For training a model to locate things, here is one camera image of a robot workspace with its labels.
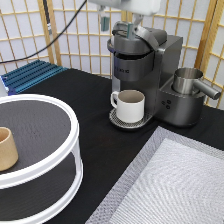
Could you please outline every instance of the white rim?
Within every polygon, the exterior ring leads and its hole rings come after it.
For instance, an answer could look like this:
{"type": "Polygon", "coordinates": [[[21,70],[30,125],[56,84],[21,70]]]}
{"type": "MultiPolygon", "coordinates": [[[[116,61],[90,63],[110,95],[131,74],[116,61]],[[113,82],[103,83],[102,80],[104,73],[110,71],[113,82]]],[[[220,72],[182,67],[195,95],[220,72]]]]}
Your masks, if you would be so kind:
{"type": "Polygon", "coordinates": [[[59,199],[55,204],[45,209],[44,211],[37,213],[36,215],[30,216],[29,218],[14,220],[14,221],[0,221],[0,224],[4,223],[12,223],[12,224],[40,224],[47,222],[56,216],[59,212],[61,212],[74,198],[76,195],[83,178],[83,164],[81,162],[81,171],[76,173],[75,179],[69,188],[69,190],[65,193],[65,195],[59,199]]]}
{"type": "Polygon", "coordinates": [[[16,186],[32,179],[35,179],[58,165],[74,148],[78,136],[79,125],[74,111],[66,103],[53,97],[36,95],[36,94],[21,94],[16,96],[7,96],[0,98],[0,105],[7,102],[37,100],[54,104],[63,109],[70,118],[71,131],[65,142],[54,153],[43,159],[42,161],[33,164],[22,170],[18,170],[8,174],[0,175],[0,189],[16,186]]]}

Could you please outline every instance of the drip tray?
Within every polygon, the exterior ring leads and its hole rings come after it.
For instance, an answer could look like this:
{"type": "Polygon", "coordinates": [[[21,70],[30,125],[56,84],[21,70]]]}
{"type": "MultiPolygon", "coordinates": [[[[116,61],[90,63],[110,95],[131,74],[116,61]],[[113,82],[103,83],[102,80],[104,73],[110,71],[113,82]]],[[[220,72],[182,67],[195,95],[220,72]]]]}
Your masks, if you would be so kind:
{"type": "Polygon", "coordinates": [[[110,111],[109,114],[110,122],[115,125],[117,128],[126,130],[126,131],[134,131],[144,127],[148,122],[152,119],[152,115],[149,113],[145,113],[144,117],[136,122],[136,123],[125,123],[117,118],[116,109],[110,111]]]}

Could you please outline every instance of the metal pitcher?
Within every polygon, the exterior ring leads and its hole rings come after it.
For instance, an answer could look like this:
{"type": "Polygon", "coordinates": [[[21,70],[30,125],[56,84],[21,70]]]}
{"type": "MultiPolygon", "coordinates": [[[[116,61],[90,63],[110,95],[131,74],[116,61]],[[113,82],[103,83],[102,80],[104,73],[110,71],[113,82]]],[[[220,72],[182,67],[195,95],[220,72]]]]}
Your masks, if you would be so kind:
{"type": "Polygon", "coordinates": [[[201,81],[203,72],[196,68],[179,68],[175,71],[173,89],[181,94],[194,95],[203,92],[213,100],[217,100],[221,93],[201,81]]]}

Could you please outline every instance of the table surface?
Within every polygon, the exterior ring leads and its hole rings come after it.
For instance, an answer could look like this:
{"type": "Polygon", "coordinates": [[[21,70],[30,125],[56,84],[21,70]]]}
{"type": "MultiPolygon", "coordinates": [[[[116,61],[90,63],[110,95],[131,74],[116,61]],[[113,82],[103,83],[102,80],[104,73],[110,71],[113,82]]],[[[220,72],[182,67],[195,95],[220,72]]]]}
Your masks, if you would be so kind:
{"type": "Polygon", "coordinates": [[[137,132],[116,129],[109,121],[111,85],[109,79],[70,69],[23,92],[66,102],[80,124],[83,181],[72,202],[48,224],[85,223],[158,126],[224,150],[224,111],[205,106],[191,128],[153,120],[137,132]]]}

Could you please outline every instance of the wooden cup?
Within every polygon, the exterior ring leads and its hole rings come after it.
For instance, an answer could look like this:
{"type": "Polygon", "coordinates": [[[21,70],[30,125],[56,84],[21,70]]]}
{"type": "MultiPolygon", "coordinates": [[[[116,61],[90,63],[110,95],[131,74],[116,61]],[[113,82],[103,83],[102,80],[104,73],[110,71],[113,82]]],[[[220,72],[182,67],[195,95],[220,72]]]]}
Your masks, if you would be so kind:
{"type": "Polygon", "coordinates": [[[18,160],[18,152],[8,128],[0,127],[0,171],[12,167],[18,160]]]}

